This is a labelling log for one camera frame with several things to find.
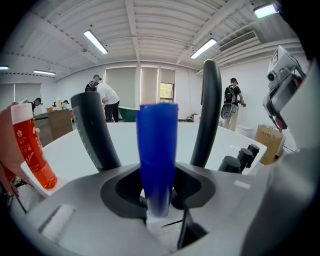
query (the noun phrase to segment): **red bottle label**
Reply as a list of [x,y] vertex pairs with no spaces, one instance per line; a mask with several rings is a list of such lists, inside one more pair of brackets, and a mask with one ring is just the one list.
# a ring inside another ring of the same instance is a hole
[[34,119],[13,125],[16,141],[31,172],[36,173],[48,163],[42,152],[42,146],[36,133]]

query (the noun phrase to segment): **blue plastic cup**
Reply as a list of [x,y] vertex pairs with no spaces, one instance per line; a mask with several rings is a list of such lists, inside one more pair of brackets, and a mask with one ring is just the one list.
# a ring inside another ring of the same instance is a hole
[[136,113],[140,173],[148,212],[168,215],[176,173],[178,105],[160,103],[140,106]]

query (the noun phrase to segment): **brown paper bag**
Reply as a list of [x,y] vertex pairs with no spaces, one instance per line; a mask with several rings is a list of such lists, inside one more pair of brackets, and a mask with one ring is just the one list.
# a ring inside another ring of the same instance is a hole
[[265,146],[267,149],[260,160],[264,165],[270,165],[274,162],[274,158],[281,144],[283,135],[278,130],[273,130],[265,126],[259,125],[255,134],[255,140]]

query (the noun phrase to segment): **orange bottle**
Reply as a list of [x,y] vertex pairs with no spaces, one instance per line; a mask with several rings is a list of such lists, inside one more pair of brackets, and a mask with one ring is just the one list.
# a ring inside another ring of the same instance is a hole
[[15,138],[26,164],[45,189],[52,189],[57,184],[57,177],[42,151],[31,103],[12,106],[11,119]]

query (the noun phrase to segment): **white bottle cap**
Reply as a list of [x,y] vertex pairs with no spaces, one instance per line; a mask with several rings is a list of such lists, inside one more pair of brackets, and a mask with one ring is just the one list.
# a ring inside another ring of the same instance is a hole
[[11,119],[13,124],[21,123],[34,118],[31,103],[18,104],[11,107]]

